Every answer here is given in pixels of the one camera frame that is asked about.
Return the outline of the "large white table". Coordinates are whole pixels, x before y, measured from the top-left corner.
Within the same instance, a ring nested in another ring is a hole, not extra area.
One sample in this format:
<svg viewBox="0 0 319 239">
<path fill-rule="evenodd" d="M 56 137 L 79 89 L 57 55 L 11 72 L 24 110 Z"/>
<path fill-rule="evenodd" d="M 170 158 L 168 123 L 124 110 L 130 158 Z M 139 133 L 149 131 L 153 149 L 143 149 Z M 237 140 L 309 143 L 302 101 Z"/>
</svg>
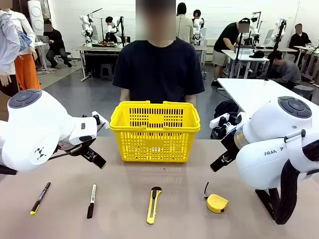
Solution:
<svg viewBox="0 0 319 239">
<path fill-rule="evenodd" d="M 292 96 L 304 101 L 313 114 L 319 114 L 319 106 L 274 81 L 238 78 L 219 78 L 217 81 L 239 108 L 247 113 L 255 112 L 274 98 Z"/>
</svg>

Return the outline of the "standing person in beige top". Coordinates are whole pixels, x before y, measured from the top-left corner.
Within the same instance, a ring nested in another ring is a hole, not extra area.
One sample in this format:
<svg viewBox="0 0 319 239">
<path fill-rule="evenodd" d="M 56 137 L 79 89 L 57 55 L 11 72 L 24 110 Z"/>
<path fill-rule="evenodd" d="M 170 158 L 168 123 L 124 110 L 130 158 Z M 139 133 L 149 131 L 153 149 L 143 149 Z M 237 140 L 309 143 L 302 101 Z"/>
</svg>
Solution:
<svg viewBox="0 0 319 239">
<path fill-rule="evenodd" d="M 191 42 L 193 37 L 193 23 L 190 18 L 186 17 L 186 5 L 184 2 L 180 2 L 177 5 L 176 36 L 188 43 Z"/>
</svg>

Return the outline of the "white work table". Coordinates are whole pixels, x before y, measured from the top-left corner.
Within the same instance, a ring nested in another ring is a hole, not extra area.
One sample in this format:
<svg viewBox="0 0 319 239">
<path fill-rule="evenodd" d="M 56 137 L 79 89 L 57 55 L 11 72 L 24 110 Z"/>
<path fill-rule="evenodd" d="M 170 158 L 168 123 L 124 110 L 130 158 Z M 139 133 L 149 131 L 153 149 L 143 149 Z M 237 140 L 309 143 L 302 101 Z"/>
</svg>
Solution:
<svg viewBox="0 0 319 239">
<path fill-rule="evenodd" d="M 266 57 L 252 58 L 250 57 L 250 55 L 253 55 L 252 53 L 243 53 L 241 50 L 238 54 L 232 50 L 222 50 L 222 52 L 228 59 L 228 72 L 226 73 L 228 78 L 239 78 L 240 70 L 243 68 L 245 68 L 244 79 L 247 79 L 249 74 L 255 76 L 259 66 L 265 66 L 269 62 Z"/>
</svg>

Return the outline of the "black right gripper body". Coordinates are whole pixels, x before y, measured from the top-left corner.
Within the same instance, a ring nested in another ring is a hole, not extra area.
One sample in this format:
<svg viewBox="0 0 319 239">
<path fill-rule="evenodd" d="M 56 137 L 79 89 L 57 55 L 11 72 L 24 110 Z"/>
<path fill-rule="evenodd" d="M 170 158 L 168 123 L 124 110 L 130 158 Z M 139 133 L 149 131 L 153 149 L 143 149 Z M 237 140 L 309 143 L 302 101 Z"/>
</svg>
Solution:
<svg viewBox="0 0 319 239">
<path fill-rule="evenodd" d="M 234 135 L 227 134 L 222 140 L 222 145 L 226 148 L 226 151 L 223 153 L 223 157 L 227 160 L 234 160 L 239 152 L 238 147 L 235 144 Z"/>
</svg>

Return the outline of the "yellow plastic shopping basket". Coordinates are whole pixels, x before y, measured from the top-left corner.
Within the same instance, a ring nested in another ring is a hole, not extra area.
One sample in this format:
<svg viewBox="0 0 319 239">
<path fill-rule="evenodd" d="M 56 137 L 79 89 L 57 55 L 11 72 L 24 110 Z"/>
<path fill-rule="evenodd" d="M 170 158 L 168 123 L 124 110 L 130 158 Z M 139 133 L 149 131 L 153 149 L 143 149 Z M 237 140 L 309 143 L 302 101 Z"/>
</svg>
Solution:
<svg viewBox="0 0 319 239">
<path fill-rule="evenodd" d="M 185 163 L 200 117 L 191 103 L 125 101 L 115 108 L 110 129 L 125 162 Z"/>
</svg>

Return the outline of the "grey plastic stool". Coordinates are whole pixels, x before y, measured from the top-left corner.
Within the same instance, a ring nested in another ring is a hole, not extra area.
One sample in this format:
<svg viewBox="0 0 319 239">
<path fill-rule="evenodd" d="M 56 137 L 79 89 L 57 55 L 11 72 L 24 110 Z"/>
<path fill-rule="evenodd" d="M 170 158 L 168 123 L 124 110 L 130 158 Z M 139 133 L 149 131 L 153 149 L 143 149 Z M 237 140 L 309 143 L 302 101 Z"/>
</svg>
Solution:
<svg viewBox="0 0 319 239">
<path fill-rule="evenodd" d="M 113 81 L 113 72 L 111 64 L 102 64 L 101 65 L 101 78 L 109 81 Z"/>
<path fill-rule="evenodd" d="M 303 86 L 303 85 L 297 85 L 297 86 L 294 86 L 293 92 L 304 97 L 305 99 L 309 101 L 312 101 L 314 88 Z"/>
</svg>

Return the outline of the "black haired person in white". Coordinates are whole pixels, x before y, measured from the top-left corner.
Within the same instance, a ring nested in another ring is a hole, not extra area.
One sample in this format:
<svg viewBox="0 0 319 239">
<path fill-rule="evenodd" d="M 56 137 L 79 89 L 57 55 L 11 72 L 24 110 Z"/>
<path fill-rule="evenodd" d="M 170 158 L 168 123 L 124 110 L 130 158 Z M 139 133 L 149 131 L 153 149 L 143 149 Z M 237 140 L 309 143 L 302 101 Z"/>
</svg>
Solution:
<svg viewBox="0 0 319 239">
<path fill-rule="evenodd" d="M 193 12 L 193 37 L 192 37 L 192 43 L 194 45 L 200 45 L 202 33 L 201 29 L 204 28 L 204 18 L 201 17 L 201 11 L 199 9 L 196 9 Z"/>
</svg>

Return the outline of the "mannequin in orange trousers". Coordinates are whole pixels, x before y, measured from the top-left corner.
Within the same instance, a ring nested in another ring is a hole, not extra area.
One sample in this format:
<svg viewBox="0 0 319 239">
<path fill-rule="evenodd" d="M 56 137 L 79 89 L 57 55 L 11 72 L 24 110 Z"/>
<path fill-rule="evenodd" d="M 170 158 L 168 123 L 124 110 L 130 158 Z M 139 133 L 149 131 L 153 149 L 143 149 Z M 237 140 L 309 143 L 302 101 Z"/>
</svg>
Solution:
<svg viewBox="0 0 319 239">
<path fill-rule="evenodd" d="M 24 14 L 11 9 L 9 10 L 9 13 L 11 14 L 11 20 L 13 21 L 16 29 L 25 33 L 31 40 L 31 43 L 19 52 L 19 55 L 14 61 L 19 88 L 21 90 L 40 90 L 41 88 L 35 67 L 35 60 L 37 59 L 37 54 L 34 49 L 36 35 Z"/>
</svg>

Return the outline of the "person in navy t-shirt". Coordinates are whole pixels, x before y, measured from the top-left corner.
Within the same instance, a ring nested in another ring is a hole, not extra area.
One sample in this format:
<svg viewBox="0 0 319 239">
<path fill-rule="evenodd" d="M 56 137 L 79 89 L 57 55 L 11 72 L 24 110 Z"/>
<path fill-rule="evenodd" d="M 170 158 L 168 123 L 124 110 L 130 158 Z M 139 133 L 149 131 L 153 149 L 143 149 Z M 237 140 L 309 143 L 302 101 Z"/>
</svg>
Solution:
<svg viewBox="0 0 319 239">
<path fill-rule="evenodd" d="M 136 0 L 136 40 L 121 50 L 113 85 L 130 101 L 185 102 L 204 92 L 195 48 L 176 36 L 175 0 Z"/>
</svg>

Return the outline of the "black bag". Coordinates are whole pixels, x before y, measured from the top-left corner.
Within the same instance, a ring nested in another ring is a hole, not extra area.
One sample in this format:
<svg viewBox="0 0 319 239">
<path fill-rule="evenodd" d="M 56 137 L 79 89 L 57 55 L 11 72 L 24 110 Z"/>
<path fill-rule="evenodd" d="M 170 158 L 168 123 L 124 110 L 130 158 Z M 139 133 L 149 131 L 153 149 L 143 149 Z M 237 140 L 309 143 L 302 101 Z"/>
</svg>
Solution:
<svg viewBox="0 0 319 239">
<path fill-rule="evenodd" d="M 233 100 L 221 102 L 215 109 L 214 119 L 222 116 L 223 114 L 230 114 L 228 122 L 232 125 L 237 125 L 237 114 L 239 107 Z M 216 127 L 212 129 L 211 139 L 222 139 L 226 135 L 226 129 Z"/>
</svg>

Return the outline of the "white marker black cap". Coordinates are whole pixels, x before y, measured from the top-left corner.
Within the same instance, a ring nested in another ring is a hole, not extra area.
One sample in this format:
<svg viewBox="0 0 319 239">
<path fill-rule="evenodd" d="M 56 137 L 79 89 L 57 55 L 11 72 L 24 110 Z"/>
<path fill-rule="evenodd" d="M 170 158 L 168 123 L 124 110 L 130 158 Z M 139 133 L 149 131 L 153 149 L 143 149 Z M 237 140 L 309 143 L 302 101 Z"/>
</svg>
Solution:
<svg viewBox="0 0 319 239">
<path fill-rule="evenodd" d="M 94 204 L 95 204 L 95 196 L 96 196 L 96 184 L 93 184 L 93 186 L 92 186 L 92 192 L 91 192 L 90 205 L 89 205 L 88 211 L 87 211 L 87 218 L 88 218 L 88 219 L 91 219 L 91 218 L 93 217 Z"/>
</svg>

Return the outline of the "man in black t-shirt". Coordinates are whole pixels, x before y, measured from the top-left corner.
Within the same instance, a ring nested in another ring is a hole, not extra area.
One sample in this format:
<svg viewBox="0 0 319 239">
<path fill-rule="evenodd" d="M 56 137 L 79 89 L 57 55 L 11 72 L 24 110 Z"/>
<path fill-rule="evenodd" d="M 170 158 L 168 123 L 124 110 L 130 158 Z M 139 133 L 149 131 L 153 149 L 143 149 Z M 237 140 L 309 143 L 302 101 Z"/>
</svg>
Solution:
<svg viewBox="0 0 319 239">
<path fill-rule="evenodd" d="M 222 76 L 223 68 L 225 67 L 227 61 L 227 56 L 222 52 L 222 50 L 234 50 L 234 44 L 239 44 L 239 40 L 237 38 L 240 34 L 239 25 L 242 23 L 247 23 L 249 29 L 249 18 L 243 18 L 238 22 L 232 22 L 224 28 L 214 44 L 212 63 L 215 66 L 215 69 L 214 78 L 211 83 L 212 86 L 220 87 L 217 79 Z"/>
</svg>

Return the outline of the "black tripod pole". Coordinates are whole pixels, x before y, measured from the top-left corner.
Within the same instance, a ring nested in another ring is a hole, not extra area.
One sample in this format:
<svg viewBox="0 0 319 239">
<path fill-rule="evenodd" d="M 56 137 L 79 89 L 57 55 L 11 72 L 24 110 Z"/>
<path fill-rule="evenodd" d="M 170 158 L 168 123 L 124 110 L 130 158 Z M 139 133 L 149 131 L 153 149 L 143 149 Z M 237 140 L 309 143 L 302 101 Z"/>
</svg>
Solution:
<svg viewBox="0 0 319 239">
<path fill-rule="evenodd" d="M 279 30 L 278 30 L 277 34 L 275 35 L 275 41 L 274 41 L 275 44 L 274 44 L 274 49 L 272 51 L 272 54 L 274 54 L 278 50 L 279 43 L 283 37 L 283 32 L 285 31 L 286 26 L 287 26 L 287 20 L 284 18 L 280 18 Z M 266 71 L 266 75 L 264 78 L 265 81 L 268 81 L 268 79 L 269 79 L 269 73 L 270 73 L 270 70 L 272 68 L 273 62 L 274 62 L 274 59 L 270 59 L 269 65 L 268 65 L 268 68 Z"/>
</svg>

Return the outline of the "yellow utility knife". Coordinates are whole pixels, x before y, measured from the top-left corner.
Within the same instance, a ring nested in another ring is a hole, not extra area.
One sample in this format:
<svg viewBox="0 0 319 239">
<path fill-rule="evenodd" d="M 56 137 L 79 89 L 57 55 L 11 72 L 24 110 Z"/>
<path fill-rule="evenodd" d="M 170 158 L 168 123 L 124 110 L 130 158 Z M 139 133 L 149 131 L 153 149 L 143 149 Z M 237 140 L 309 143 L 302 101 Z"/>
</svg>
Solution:
<svg viewBox="0 0 319 239">
<path fill-rule="evenodd" d="M 161 192 L 162 192 L 162 189 L 159 186 L 152 187 L 151 189 L 148 214 L 147 214 L 147 223 L 149 225 L 152 225 L 155 222 L 157 201 L 158 201 L 159 194 Z"/>
</svg>

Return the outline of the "yellow tape measure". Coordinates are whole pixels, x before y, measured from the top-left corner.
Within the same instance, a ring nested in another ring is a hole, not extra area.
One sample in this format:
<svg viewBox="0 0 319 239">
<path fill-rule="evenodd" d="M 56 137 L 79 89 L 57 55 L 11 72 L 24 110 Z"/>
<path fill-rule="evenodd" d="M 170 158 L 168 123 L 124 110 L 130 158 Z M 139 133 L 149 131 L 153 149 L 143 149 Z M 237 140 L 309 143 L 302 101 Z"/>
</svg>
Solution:
<svg viewBox="0 0 319 239">
<path fill-rule="evenodd" d="M 216 194 L 207 194 L 207 187 L 209 185 L 209 182 L 206 183 L 205 189 L 204 189 L 204 199 L 206 200 L 207 208 L 216 214 L 221 214 L 225 211 L 225 209 L 228 206 L 228 200 L 216 195 Z"/>
</svg>

